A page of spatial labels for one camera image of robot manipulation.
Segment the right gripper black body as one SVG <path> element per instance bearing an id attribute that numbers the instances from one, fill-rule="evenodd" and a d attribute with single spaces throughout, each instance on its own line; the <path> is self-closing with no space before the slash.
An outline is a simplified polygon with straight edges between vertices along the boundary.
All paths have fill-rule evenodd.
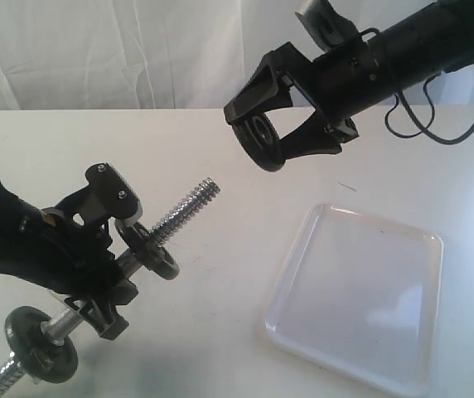
<path id="1" fill-rule="evenodd" d="M 290 42 L 280 52 L 283 82 L 322 115 L 326 130 L 339 143 L 358 138 L 351 117 L 386 98 L 386 55 L 380 40 L 354 37 L 312 61 Z"/>

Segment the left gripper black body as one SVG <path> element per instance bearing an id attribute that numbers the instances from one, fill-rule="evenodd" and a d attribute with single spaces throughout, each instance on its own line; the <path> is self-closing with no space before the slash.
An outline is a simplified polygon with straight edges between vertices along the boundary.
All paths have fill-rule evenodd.
<path id="1" fill-rule="evenodd" d="M 100 296 L 123 279 L 109 250 L 108 218 L 79 225 L 70 213 L 49 208 L 22 218 L 17 238 L 23 255 L 17 277 L 58 294 Z"/>

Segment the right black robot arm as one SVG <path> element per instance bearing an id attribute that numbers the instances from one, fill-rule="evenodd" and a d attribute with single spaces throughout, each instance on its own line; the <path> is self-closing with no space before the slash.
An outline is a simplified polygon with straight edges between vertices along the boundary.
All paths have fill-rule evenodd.
<path id="1" fill-rule="evenodd" d="M 225 106 L 226 123 L 268 172 L 293 158 L 334 155 L 358 137 L 353 117 L 442 73 L 474 65 L 474 1 L 436 1 L 380 31 L 359 31 L 328 1 L 297 17 L 321 48 L 306 58 L 285 43 L 265 54 Z"/>

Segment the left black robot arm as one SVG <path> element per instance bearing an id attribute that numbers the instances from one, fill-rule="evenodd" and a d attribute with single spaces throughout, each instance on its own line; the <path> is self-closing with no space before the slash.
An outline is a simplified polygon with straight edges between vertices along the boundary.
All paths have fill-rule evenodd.
<path id="1" fill-rule="evenodd" d="M 0 180 L 0 274 L 66 295 L 68 306 L 102 338 L 114 340 L 128 327 L 117 307 L 138 291 L 109 251 L 109 219 L 131 227 L 143 209 L 111 164 L 89 167 L 85 178 L 87 186 L 45 209 Z"/>

